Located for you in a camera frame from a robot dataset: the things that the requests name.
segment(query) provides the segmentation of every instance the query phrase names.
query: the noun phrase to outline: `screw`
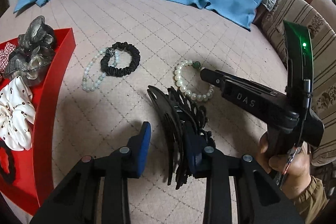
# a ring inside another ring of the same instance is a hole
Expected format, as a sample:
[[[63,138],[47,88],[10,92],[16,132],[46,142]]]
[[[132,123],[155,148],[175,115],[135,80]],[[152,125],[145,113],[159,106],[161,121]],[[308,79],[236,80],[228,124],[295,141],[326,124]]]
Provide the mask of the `screw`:
[[[212,153],[215,150],[214,150],[214,148],[212,146],[206,146],[204,148],[204,151],[205,151],[205,153]]]
[[[119,152],[122,154],[127,154],[129,152],[129,148],[127,146],[123,146],[119,149]]]
[[[253,158],[252,158],[252,156],[250,156],[250,155],[244,155],[244,156],[243,156],[243,160],[244,160],[244,161],[247,161],[247,162],[251,162],[251,161],[253,160]]]
[[[91,156],[86,155],[86,156],[83,156],[83,157],[82,157],[82,162],[89,162],[91,159],[92,159]]]

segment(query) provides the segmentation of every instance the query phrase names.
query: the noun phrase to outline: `brown sleeve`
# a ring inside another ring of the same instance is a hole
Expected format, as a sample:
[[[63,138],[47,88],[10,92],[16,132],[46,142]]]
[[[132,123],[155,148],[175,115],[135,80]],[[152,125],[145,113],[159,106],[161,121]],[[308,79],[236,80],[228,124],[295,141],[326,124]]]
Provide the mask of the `brown sleeve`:
[[[322,181],[311,176],[309,186],[292,201],[305,223],[310,224],[328,202]]]

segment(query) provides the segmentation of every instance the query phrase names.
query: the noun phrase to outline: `white pearl bracelet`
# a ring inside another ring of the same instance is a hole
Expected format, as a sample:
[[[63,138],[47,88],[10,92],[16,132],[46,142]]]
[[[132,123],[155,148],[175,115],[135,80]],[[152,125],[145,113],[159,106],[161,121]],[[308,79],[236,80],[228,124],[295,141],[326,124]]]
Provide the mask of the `white pearl bracelet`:
[[[99,85],[100,83],[103,81],[103,79],[106,77],[106,73],[102,73],[98,79],[96,80],[96,82],[93,84],[92,87],[89,87],[88,84],[87,84],[87,77],[88,77],[88,74],[89,74],[89,70],[91,68],[91,66],[93,65],[94,62],[96,62],[96,60],[98,58],[100,58],[100,56],[106,52],[106,48],[103,48],[102,50],[100,50],[97,55],[92,58],[92,60],[88,63],[87,67],[85,68],[84,70],[84,75],[83,75],[83,79],[82,79],[82,89],[85,90],[86,92],[89,92],[89,91],[95,91],[96,89],[99,88]],[[119,52],[118,51],[115,51],[115,54],[114,54],[114,62],[113,64],[111,65],[112,67],[115,67],[117,66],[117,64],[119,63]]]
[[[183,78],[181,76],[182,68],[186,66],[193,66],[194,68],[201,70],[202,66],[199,61],[193,61],[193,60],[184,60],[180,62],[176,66],[176,70],[174,71],[175,77],[174,79],[176,80],[176,85],[177,87],[180,88],[180,91],[184,93],[185,95],[188,95],[192,100],[197,100],[198,102],[206,102],[207,100],[211,99],[214,93],[214,86],[210,85],[210,88],[206,94],[196,94],[192,93],[191,90],[188,90],[187,87],[185,86],[183,82]]]

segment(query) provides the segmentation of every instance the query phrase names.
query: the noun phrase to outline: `black scrunchie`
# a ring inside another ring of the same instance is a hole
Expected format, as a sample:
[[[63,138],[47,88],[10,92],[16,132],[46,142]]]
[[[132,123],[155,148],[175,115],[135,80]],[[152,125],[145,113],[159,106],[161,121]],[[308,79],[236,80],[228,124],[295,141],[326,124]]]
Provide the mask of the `black scrunchie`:
[[[0,148],[3,148],[8,157],[8,169],[9,174],[7,174],[0,165],[0,175],[3,177],[4,181],[8,184],[12,184],[15,180],[16,169],[14,165],[14,157],[12,151],[8,148],[4,141],[0,141]]]
[[[112,49],[120,49],[125,50],[130,53],[132,56],[132,61],[129,66],[126,68],[118,69],[112,66],[109,66],[109,60],[113,56],[113,54],[110,54],[109,50],[106,50],[105,56],[100,61],[100,68],[103,72],[106,73],[106,75],[109,76],[116,76],[116,77],[123,77],[125,75],[130,75],[132,72],[136,70],[136,68],[140,64],[140,52],[139,50],[133,46],[132,44],[128,44],[127,42],[121,43],[117,42],[112,45]]]

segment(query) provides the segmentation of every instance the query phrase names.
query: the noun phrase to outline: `striped cushion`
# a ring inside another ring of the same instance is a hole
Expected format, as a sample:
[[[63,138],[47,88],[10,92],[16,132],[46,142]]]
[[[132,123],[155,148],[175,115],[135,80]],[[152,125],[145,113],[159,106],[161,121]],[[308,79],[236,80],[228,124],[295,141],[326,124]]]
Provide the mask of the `striped cushion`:
[[[304,0],[278,0],[262,20],[269,42],[286,63],[283,20],[307,26],[314,59],[312,107],[325,125],[321,145],[312,163],[324,165],[336,159],[336,34],[324,18]]]

